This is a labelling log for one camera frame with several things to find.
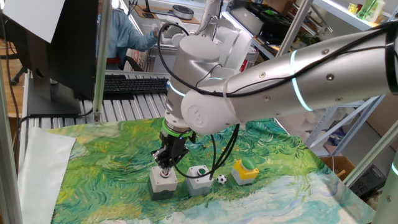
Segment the green button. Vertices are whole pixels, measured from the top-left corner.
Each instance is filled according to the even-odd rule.
[[[256,162],[251,157],[245,157],[242,159],[242,165],[249,170],[253,170],[257,167]]]
[[[199,170],[198,170],[198,174],[199,174],[199,175],[206,174],[206,170],[205,170],[205,169],[199,169]]]
[[[270,10],[270,9],[268,9],[267,11],[266,11],[266,14],[268,14],[268,15],[274,15],[274,12],[272,12],[272,10]]]

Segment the person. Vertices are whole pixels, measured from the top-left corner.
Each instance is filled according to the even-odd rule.
[[[98,1],[98,24],[100,24],[102,0]],[[152,26],[150,33],[142,35],[136,30],[122,9],[112,10],[109,32],[108,61],[106,69],[119,70],[123,65],[128,49],[145,52],[157,43],[159,27]]]

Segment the white sheet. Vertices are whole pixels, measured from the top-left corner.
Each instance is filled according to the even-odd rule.
[[[7,0],[3,12],[51,43],[65,0]]]
[[[25,161],[18,176],[24,224],[51,223],[75,140],[30,128]]]

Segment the bottle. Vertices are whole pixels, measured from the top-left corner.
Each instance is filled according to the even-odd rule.
[[[372,9],[373,5],[376,3],[377,0],[366,0],[365,4],[363,4],[362,9],[358,12],[356,17],[360,19],[365,19],[368,12]]]
[[[377,0],[376,3],[374,3],[373,7],[371,8],[371,10],[369,10],[367,16],[365,17],[365,19],[369,22],[375,22],[376,19],[379,17],[383,6],[386,3],[383,0]]]

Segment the keyboard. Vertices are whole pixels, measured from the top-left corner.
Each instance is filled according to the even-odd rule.
[[[106,75],[104,100],[133,100],[134,94],[167,93],[166,78],[127,79],[124,75]]]

